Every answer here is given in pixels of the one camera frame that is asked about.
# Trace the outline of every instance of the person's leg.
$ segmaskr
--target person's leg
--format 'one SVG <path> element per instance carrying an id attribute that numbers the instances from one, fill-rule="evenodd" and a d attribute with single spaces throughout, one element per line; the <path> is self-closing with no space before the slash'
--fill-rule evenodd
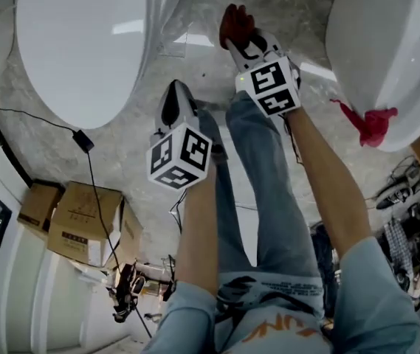
<path id="1" fill-rule="evenodd" d="M 320 276 L 308 228 L 289 186 L 288 166 L 274 123 L 246 92 L 235 96 L 226 120 L 255 193 L 258 269 Z"/>
<path id="2" fill-rule="evenodd" d="M 224 149 L 218 125 L 209 111 L 199 110 L 200 131 Z M 218 213 L 219 272 L 247 271 L 252 266 L 244 251 L 238 215 L 236 214 L 233 186 L 227 161 L 216 164 L 216 211 Z"/>

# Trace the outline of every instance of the toilet lid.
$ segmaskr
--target toilet lid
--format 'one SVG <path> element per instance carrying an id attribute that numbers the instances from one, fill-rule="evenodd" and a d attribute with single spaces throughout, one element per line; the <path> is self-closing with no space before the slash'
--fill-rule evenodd
<path id="1" fill-rule="evenodd" d="M 146 0 L 18 0 L 18 45 L 31 84 L 70 125 L 105 125 L 139 77 L 146 20 Z"/>

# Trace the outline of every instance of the marble floor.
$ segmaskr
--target marble floor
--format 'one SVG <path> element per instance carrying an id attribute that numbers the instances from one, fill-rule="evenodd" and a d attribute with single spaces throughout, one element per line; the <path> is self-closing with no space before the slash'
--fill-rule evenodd
<path id="1" fill-rule="evenodd" d="M 180 79 L 195 98 L 205 101 L 221 123 L 229 154 L 235 199 L 255 207 L 247 176 L 228 130 L 224 111 L 235 93 L 235 65 L 218 45 L 218 28 L 229 3 L 245 4 L 258 27 L 274 33 L 293 61 L 329 68 L 324 34 L 333 0 L 181 0 L 164 28 L 159 56 L 150 64 L 128 105 L 109 124 L 88 130 L 95 144 L 91 152 L 99 186 L 122 190 L 145 230 L 140 259 L 154 264 L 175 254 L 179 230 L 168 210 L 178 195 L 148 182 L 144 154 L 154 132 L 154 111 L 169 82 Z M 338 85 L 312 74 L 302 74 L 301 100 L 315 125 L 347 164 L 366 198 L 385 185 L 390 171 L 410 150 L 383 153 L 359 146 L 359 134 L 330 98 L 342 98 Z M 0 107 L 21 108 L 31 114 L 61 122 L 41 101 L 30 84 L 15 44 L 0 74 Z M 69 132 L 23 115 L 0 112 L 0 127 L 32 177 L 66 183 L 90 182 L 88 162 Z M 285 140 L 291 182 L 307 224 L 320 219 L 303 167 L 296 164 L 292 146 Z M 241 210 L 241 230 L 249 256 L 254 256 L 257 214 Z M 392 211 L 369 210 L 374 230 L 390 219 Z"/>

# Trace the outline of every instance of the fiducial marker cube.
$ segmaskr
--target fiducial marker cube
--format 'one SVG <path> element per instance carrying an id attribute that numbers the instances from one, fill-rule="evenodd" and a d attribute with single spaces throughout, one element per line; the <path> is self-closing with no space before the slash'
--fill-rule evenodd
<path id="1" fill-rule="evenodd" d="M 236 77 L 236 91 L 246 91 L 266 117 L 300 107 L 292 67 L 287 57 L 278 58 Z"/>
<path id="2" fill-rule="evenodd" d="M 207 178 L 212 141 L 183 122 L 146 153 L 149 181 L 180 191 Z"/>

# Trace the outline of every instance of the toilet seat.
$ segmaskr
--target toilet seat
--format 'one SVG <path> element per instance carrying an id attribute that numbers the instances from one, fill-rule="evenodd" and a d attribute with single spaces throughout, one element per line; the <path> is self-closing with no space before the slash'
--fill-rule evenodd
<path id="1" fill-rule="evenodd" d="M 161 0 L 18 0 L 31 84 L 62 120 L 97 128 L 125 106 L 154 54 Z"/>
<path id="2" fill-rule="evenodd" d="M 420 0 L 335 0 L 326 50 L 361 117 L 398 108 L 379 149 L 401 150 L 420 137 Z"/>

